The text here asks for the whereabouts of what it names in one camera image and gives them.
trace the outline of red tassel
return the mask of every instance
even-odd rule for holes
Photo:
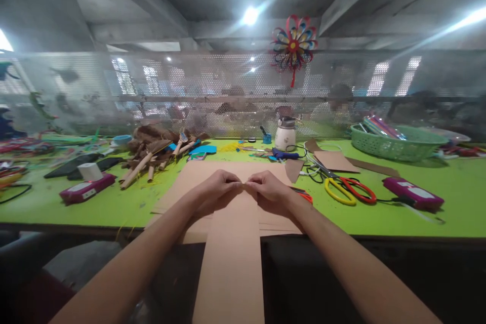
[[[291,88],[294,87],[294,83],[295,83],[295,70],[294,70],[294,74],[292,75],[292,83],[290,84]]]

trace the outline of metal mesh partition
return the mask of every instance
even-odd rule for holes
[[[486,130],[485,52],[316,52],[292,75],[269,54],[41,53],[12,62],[0,98],[14,125],[66,133],[131,132],[140,123],[187,127],[214,137],[258,136],[276,119],[302,120],[301,137],[345,138],[369,110],[393,122]]]

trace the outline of paper roll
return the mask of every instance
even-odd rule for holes
[[[98,181],[103,178],[103,174],[96,163],[82,164],[77,167],[85,181]]]

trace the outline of blue foam paper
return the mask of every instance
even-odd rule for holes
[[[194,154],[194,153],[216,153],[216,146],[211,146],[211,145],[199,146],[189,152],[189,154]]]
[[[166,149],[166,150],[172,150],[173,151],[173,150],[176,150],[176,148],[177,148],[177,144],[172,143],[172,144],[169,144],[164,149]]]

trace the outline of left hand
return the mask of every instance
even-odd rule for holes
[[[242,183],[237,175],[225,170],[217,170],[197,188],[205,197],[218,199],[224,194],[238,190],[241,187]]]

